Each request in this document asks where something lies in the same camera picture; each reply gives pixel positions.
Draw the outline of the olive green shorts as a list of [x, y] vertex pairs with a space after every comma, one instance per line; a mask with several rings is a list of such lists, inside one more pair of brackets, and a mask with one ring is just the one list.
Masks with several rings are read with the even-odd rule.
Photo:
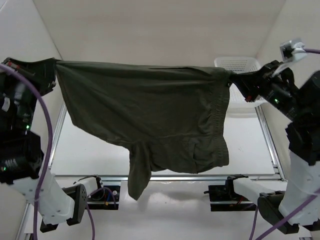
[[231, 71], [62, 60], [55, 70], [72, 123], [129, 151], [133, 199], [153, 172], [199, 174], [229, 164]]

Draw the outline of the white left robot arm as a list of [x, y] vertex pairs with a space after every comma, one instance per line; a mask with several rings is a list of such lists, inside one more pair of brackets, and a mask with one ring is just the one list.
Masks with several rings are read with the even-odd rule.
[[56, 86], [56, 60], [23, 62], [6, 58], [0, 65], [0, 181], [34, 206], [42, 216], [35, 229], [43, 233], [59, 224], [77, 225], [86, 209], [83, 184], [60, 187], [47, 169], [49, 152], [41, 149], [41, 138], [31, 131], [36, 104], [40, 103], [53, 138], [49, 111], [43, 96]]

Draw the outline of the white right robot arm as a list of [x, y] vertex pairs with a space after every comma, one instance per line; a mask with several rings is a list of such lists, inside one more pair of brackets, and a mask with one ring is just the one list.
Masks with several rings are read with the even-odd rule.
[[295, 85], [291, 69], [272, 61], [255, 72], [238, 73], [230, 81], [247, 102], [264, 98], [290, 121], [290, 175], [286, 190], [273, 191], [247, 176], [229, 176], [224, 193], [230, 200], [240, 196], [256, 205], [271, 231], [296, 234], [300, 227], [309, 231], [320, 228], [320, 73], [314, 72], [301, 86]]

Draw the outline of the white plastic mesh basket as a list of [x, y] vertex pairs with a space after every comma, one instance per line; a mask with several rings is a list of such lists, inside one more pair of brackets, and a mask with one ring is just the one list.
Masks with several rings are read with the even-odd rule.
[[[258, 71], [261, 68], [258, 60], [248, 56], [222, 56], [214, 60], [214, 66], [232, 71], [235, 74], [244, 74]], [[258, 96], [255, 101], [246, 101], [242, 94], [243, 85], [231, 83], [229, 87], [230, 99], [227, 108], [227, 116], [230, 118], [254, 118], [256, 108], [266, 103]]]

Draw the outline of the aluminium frame rail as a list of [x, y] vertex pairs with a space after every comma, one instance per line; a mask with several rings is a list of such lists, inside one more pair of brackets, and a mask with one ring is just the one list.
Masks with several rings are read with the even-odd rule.
[[[203, 182], [224, 180], [242, 174], [260, 184], [285, 186], [283, 169], [275, 150], [261, 107], [229, 109], [223, 136], [229, 164], [199, 173], [153, 172], [152, 182]], [[96, 174], [104, 181], [118, 183], [128, 179], [129, 152], [75, 127], [65, 106], [61, 107], [53, 137], [49, 168], [58, 181], [67, 182]]]

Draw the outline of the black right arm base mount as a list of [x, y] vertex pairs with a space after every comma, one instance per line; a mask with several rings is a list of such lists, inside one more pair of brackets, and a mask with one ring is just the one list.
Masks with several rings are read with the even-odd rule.
[[234, 181], [247, 179], [248, 176], [236, 174], [228, 176], [224, 185], [209, 185], [204, 191], [209, 196], [211, 212], [244, 212], [255, 211], [256, 205], [234, 190]]

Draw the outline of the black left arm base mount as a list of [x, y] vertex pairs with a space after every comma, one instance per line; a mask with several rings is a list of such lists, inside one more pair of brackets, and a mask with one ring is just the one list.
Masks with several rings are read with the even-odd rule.
[[98, 191], [88, 198], [90, 210], [118, 210], [120, 203], [121, 186], [119, 184], [106, 184], [95, 175]]

